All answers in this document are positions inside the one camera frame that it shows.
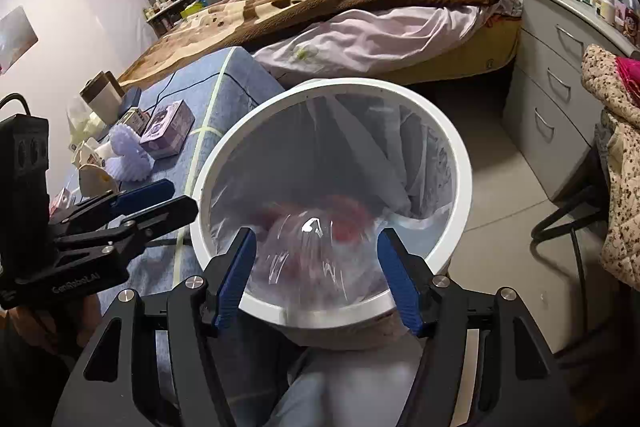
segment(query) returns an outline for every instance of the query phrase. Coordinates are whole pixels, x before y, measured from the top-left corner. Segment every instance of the person's leg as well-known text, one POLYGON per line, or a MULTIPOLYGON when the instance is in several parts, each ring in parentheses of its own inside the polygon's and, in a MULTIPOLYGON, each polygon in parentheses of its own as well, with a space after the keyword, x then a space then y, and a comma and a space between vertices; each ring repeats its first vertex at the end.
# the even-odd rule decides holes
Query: person's leg
POLYGON ((422 347, 409 333, 365 351, 310 349, 266 427, 396 425, 421 355, 422 347))

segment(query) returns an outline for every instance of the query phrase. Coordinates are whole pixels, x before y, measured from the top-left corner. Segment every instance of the trash can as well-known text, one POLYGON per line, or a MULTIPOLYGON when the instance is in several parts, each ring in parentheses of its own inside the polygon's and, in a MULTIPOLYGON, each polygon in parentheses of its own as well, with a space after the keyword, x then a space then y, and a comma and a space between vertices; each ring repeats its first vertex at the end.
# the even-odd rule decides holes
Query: trash can
MULTIPOLYGON (((394 317, 380 231, 393 227, 444 273, 471 194, 465 146, 433 103, 381 80, 311 80, 252 110, 212 150, 191 238, 204 269, 251 227, 258 248, 240 309, 322 346, 394 317)), ((397 317, 383 330, 404 331, 397 317)))

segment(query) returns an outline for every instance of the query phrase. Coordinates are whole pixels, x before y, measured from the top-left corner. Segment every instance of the bed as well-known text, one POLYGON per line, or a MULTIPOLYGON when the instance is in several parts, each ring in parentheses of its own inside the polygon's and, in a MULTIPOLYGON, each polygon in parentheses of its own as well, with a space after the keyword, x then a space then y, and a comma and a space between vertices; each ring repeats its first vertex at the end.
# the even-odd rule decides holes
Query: bed
MULTIPOLYGON (((298 14, 291 16, 294 23, 288 35, 280 32, 272 34, 271 40, 245 42, 234 39, 241 23, 230 18, 227 7, 239 6, 233 16, 245 16, 250 10, 235 1, 241 0, 212 6, 174 28, 120 77, 120 83, 148 87, 224 45, 241 45, 251 51, 284 86, 315 77, 374 76, 398 84, 460 78, 507 65, 515 55, 520 28, 520 0, 403 1, 389 9, 381 9, 385 4, 380 2, 346 3, 339 10, 305 20, 298 14), (206 42, 207 27, 223 23, 225 39, 206 42)), ((298 7, 310 4, 303 1, 298 7)), ((256 19, 255 10, 252 15, 254 28, 277 19, 271 13, 264 17, 270 20, 256 19)))

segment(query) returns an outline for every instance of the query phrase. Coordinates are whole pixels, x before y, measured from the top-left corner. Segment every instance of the clear plastic packaging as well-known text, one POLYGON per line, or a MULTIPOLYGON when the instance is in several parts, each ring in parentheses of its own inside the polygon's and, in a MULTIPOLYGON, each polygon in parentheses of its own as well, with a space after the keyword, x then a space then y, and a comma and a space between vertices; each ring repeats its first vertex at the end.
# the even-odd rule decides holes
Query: clear plastic packaging
POLYGON ((289 311, 360 302, 387 288, 382 228, 431 251, 453 200, 450 167, 444 138, 402 105, 359 94, 306 100, 244 137, 223 165, 210 210, 216 254, 251 227, 253 296, 289 311))

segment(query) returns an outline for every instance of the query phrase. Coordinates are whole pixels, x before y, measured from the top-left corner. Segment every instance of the small box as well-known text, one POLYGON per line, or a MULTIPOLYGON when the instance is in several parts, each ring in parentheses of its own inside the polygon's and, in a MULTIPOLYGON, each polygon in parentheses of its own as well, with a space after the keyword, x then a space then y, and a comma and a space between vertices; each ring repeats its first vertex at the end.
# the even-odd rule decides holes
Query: small box
POLYGON ((180 152, 195 118, 184 100, 158 109, 140 139, 140 145, 158 160, 180 152))
POLYGON ((142 136, 145 131, 146 124, 149 122, 149 113, 141 110, 139 107, 130 107, 129 110, 122 115, 118 123, 123 123, 131 127, 138 136, 142 136))

